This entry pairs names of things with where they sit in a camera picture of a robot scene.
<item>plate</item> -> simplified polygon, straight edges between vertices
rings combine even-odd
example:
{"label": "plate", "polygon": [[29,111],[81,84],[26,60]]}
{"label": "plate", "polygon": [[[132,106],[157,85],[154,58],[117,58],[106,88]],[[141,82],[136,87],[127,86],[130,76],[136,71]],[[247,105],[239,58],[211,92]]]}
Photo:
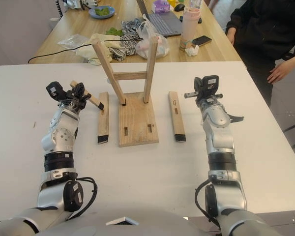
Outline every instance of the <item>plate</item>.
{"label": "plate", "polygon": [[[109,8],[109,14],[108,15],[105,15],[105,16],[100,16],[100,15],[97,15],[96,13],[95,13],[95,9],[103,9],[103,8],[105,8],[105,7],[108,7]],[[89,11],[88,11],[88,13],[92,16],[92,17],[94,17],[94,18],[96,18],[96,19],[106,19],[106,18],[110,18],[110,17],[112,17],[113,15],[114,15],[114,13],[115,13],[115,9],[112,7],[112,6],[95,6],[95,7],[92,7]]]}

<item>wooden table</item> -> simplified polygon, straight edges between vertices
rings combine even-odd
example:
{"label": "wooden table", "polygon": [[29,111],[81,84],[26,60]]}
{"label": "wooden table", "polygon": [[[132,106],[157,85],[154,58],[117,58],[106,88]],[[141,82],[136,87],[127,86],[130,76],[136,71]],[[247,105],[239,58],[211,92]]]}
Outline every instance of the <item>wooden table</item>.
{"label": "wooden table", "polygon": [[[151,12],[153,0],[145,0],[148,12]],[[90,37],[93,33],[102,33],[115,27],[120,29],[121,21],[130,21],[141,17],[136,0],[103,0],[100,5],[111,5],[115,8],[115,16],[98,20],[92,18],[88,11],[71,10],[64,13],[59,23],[44,41],[35,56],[45,55],[63,50],[57,42],[67,37],[80,34]],[[181,12],[174,12],[178,17]],[[201,5],[202,24],[196,28],[195,38],[206,35],[212,38],[212,42],[200,47],[199,53],[195,57],[189,57],[185,52],[179,50],[180,36],[169,37],[170,53],[157,62],[180,62],[180,61],[241,61],[239,55],[228,41],[218,22],[211,14],[205,3]],[[146,60],[138,55],[126,57],[123,62],[145,62]],[[31,63],[79,63],[87,62],[86,59],[76,56],[74,52],[64,52],[61,54],[33,59]]]}

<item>white table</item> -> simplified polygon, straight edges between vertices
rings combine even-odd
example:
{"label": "white table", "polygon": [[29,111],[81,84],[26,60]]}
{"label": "white table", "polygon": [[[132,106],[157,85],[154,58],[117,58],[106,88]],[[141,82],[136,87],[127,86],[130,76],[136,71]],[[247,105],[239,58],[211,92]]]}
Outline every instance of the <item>white table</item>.
{"label": "white table", "polygon": [[[145,63],[112,64],[114,71],[144,70]],[[199,216],[195,188],[207,179],[208,159],[201,114],[194,99],[195,76],[220,76],[218,93],[227,112],[245,116],[231,124],[237,169],[255,213],[295,210],[295,155],[242,62],[157,63],[151,97],[159,143],[118,147],[117,96],[102,67],[89,64],[0,66],[0,220],[36,206],[43,172],[41,138],[57,110],[45,87],[84,82],[93,95],[110,94],[109,142],[97,144],[99,110],[88,103],[80,113],[74,161],[80,177],[91,176],[99,191],[89,212],[132,204],[153,205],[182,216]],[[120,82],[124,92],[143,91],[143,81]],[[168,91],[177,91],[186,143],[176,143]],[[85,187],[85,202],[90,186]],[[204,206],[204,193],[200,203]]]}

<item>black jacket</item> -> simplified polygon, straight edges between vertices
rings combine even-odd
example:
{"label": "black jacket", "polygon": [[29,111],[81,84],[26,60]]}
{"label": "black jacket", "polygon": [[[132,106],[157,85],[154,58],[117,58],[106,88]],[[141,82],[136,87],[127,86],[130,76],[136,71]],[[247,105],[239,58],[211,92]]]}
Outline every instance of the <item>black jacket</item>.
{"label": "black jacket", "polygon": [[231,14],[231,27],[236,48],[280,59],[295,45],[295,0],[247,0]]}

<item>plastic bag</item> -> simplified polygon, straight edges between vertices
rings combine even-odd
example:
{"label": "plastic bag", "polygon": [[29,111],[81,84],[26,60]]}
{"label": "plastic bag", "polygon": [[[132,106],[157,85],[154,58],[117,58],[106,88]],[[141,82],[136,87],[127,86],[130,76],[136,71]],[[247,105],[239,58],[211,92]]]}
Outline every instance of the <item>plastic bag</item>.
{"label": "plastic bag", "polygon": [[79,34],[75,34],[75,35],[69,36],[65,40],[58,42],[57,44],[61,45],[65,49],[74,49],[74,48],[82,46],[87,41],[89,41],[89,38]]}
{"label": "plastic bag", "polygon": [[142,56],[143,58],[148,58],[148,48],[149,48],[149,39],[151,37],[156,36],[158,38],[158,47],[156,52],[156,58],[164,57],[169,52],[169,46],[167,39],[157,33],[156,28],[152,23],[146,18],[145,15],[143,15],[143,18],[146,21],[143,21],[138,29],[138,35],[143,40],[140,41],[135,49],[138,55]]}

